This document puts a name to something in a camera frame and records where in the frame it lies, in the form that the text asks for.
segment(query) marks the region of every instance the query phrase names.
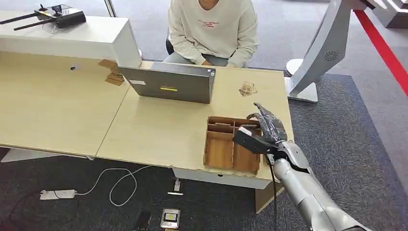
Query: red barrier tape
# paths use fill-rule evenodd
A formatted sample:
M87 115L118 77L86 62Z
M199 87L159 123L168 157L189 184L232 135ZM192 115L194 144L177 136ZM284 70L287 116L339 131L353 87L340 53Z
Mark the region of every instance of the red barrier tape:
M377 49L381 58L384 60L388 69L393 73L395 79L401 85L402 90L408 95L408 73L404 69L403 65L398 61L390 47L381 37L378 30L375 28L373 23L370 21L368 16L364 11L353 10L359 19L361 25L369 36L372 44L374 44L375 49Z

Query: gray laptop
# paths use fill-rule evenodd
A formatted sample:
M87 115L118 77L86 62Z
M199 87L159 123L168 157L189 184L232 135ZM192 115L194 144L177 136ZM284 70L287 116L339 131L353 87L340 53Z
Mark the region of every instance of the gray laptop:
M141 96L210 103L216 70L198 66L154 63L150 70L119 67Z

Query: desk surface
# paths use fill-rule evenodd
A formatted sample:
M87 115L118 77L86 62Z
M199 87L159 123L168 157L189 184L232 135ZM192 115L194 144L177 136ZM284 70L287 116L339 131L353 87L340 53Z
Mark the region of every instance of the desk surface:
M152 62L143 62L149 69ZM279 117L293 139L283 73L253 69L216 67L211 104L141 97L127 92L106 134L97 157L147 165L202 170L220 174L271 179L269 168L251 173L214 169L203 165L208 116L245 118L261 103ZM238 89L244 81L255 84L258 93L243 97Z
M95 156L129 88L97 63L0 52L0 146Z

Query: gray carpet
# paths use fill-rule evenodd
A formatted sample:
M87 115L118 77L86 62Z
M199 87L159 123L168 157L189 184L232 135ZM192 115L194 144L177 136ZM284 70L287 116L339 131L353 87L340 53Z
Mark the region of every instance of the gray carpet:
M376 231L408 229L408 199L367 109L350 76L325 75L318 83L317 104L290 101L296 142L302 147L323 187L346 212ZM1 163L1 230L128 231L138 214L152 212L151 230L159 230L164 207L181 209L180 230L270 231L273 206L254 213L254 190L183 180L184 196L167 195L172 189L171 169L151 167L137 173L138 189L123 207L108 200L109 191L123 172L106 173L95 190L74 200L40 201L42 189L87 191L108 167L137 169L140 165L71 157ZM114 201L124 201L132 180L120 183ZM278 197L278 230L307 230L285 193Z

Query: person's hand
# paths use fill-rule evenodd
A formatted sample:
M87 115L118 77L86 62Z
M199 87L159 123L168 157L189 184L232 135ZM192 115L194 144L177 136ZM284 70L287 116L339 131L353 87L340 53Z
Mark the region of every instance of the person's hand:
M211 64L209 61L207 61L207 60L205 60L204 63L202 63L201 65L204 65L204 66L212 66L212 64Z

